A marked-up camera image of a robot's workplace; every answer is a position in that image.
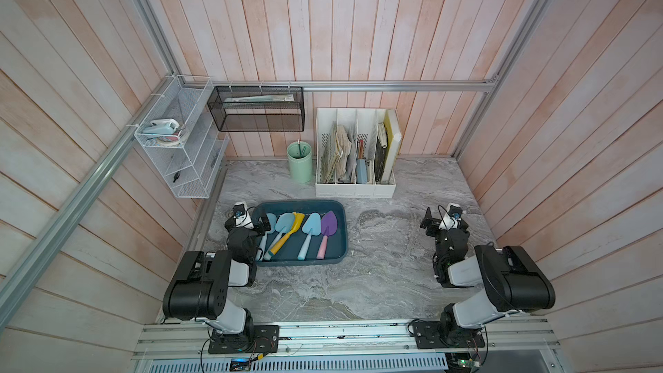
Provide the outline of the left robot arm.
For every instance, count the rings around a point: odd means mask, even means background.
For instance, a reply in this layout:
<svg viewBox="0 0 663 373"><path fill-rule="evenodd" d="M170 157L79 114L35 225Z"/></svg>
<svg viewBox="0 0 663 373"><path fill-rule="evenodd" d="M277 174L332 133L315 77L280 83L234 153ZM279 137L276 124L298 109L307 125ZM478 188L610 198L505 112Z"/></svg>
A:
<svg viewBox="0 0 663 373"><path fill-rule="evenodd" d="M257 326L250 311L228 297L231 288L253 285L259 238L271 231L268 215L240 223L231 219L227 248L188 251L181 259L162 301L167 319L201 321L210 328L210 354L248 354L251 363L278 350L280 328Z"/></svg>

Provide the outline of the pointed light blue trowel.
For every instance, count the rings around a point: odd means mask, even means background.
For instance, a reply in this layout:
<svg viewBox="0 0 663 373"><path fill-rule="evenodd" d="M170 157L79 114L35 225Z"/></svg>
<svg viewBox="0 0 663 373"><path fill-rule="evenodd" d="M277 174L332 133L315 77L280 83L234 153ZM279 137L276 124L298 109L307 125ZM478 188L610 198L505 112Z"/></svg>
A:
<svg viewBox="0 0 663 373"><path fill-rule="evenodd" d="M304 261L307 257L312 238L321 234L321 215L317 212L310 214L302 226L301 231L305 233L307 237L300 248L297 258L299 261Z"/></svg>

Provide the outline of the pale blue shovel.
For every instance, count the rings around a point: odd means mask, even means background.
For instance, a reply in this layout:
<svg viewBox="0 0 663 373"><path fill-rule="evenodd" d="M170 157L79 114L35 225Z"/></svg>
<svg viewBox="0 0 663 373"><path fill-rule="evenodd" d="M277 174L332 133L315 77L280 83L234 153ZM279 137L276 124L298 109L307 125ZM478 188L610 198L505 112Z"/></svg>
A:
<svg viewBox="0 0 663 373"><path fill-rule="evenodd" d="M274 226L276 224L276 221L277 221L276 215L269 212L262 215L262 217L260 218L261 227L263 229L263 235L261 237L261 241L258 247L258 252L256 256L257 261L262 261L264 254L267 251L267 240L269 234L274 231Z"/></svg>

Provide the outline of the teal plastic storage box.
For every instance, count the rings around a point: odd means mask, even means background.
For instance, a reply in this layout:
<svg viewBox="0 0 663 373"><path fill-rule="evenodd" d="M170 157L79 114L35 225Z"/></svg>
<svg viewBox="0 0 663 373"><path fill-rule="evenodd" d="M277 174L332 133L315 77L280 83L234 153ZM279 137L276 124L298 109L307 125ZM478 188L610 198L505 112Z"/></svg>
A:
<svg viewBox="0 0 663 373"><path fill-rule="evenodd" d="M269 260L259 260L258 266L292 267L339 264L346 257L349 252L347 219L345 208L340 202L328 199L267 201L258 205L251 217L256 221L260 215L272 213L279 218L287 212L299 212L307 216L317 212L321 219L324 219L328 212L332 212L337 220L337 229L329 237L325 236L324 231L319 236L311 236L303 260L299 260L298 255L307 239L307 233L302 230L297 231L274 257Z"/></svg>

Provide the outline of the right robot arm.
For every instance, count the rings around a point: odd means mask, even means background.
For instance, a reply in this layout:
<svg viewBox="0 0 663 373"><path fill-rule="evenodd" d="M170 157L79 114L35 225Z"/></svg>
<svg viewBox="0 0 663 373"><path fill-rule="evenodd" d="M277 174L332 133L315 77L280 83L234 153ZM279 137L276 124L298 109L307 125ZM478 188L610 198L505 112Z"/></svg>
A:
<svg viewBox="0 0 663 373"><path fill-rule="evenodd" d="M433 272L444 288L479 290L462 302L445 306L439 321L410 321L407 329L418 349L481 349L486 326L519 313L550 309L556 302L552 283L521 246L469 244L469 225L460 205L438 206L437 218L426 209L420 223L434 239Z"/></svg>

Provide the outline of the purple shovel pink handle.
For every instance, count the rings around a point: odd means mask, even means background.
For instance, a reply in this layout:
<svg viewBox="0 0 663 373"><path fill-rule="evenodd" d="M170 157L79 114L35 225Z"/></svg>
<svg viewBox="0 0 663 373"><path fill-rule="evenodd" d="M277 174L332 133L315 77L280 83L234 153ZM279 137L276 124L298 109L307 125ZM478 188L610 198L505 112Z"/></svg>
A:
<svg viewBox="0 0 663 373"><path fill-rule="evenodd" d="M326 257L326 250L329 238L333 236L338 229L338 220L336 214L332 211L326 213L321 219L322 240L316 258L323 260Z"/></svg>

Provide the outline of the light blue rounded shovel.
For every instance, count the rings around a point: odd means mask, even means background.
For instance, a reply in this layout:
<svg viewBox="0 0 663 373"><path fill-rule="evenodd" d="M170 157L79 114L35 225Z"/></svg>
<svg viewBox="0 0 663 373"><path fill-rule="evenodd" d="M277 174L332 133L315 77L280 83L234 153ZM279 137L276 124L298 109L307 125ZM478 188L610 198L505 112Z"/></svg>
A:
<svg viewBox="0 0 663 373"><path fill-rule="evenodd" d="M277 235L272 241L269 248L265 251L262 260L269 261L272 257L270 250L281 240L284 234L290 232L295 222L295 215L292 212L282 214L276 222Z"/></svg>

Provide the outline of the yellow shovel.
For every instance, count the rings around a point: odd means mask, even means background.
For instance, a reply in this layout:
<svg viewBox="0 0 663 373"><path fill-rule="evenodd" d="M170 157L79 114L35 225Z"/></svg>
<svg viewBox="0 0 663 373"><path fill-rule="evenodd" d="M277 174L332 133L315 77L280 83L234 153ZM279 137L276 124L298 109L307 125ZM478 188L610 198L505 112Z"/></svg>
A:
<svg viewBox="0 0 663 373"><path fill-rule="evenodd" d="M272 257L274 257L274 255L275 255L279 250L281 250L281 248L283 247L283 245L286 243L286 241L288 241L288 239L289 239L293 234L297 233L297 231L300 229L300 227L301 227L301 225L302 225L302 223L303 223L303 221L304 221L304 219L305 219L305 217L306 217L305 214L300 213L300 212L293 212L293 214L295 215L295 222L294 222L294 224L293 224L293 227L291 228L290 232L284 234L283 237L281 238L281 240L280 240L280 241L279 241L279 242L278 242L278 243L277 243L277 244L276 244L276 245L270 250Z"/></svg>

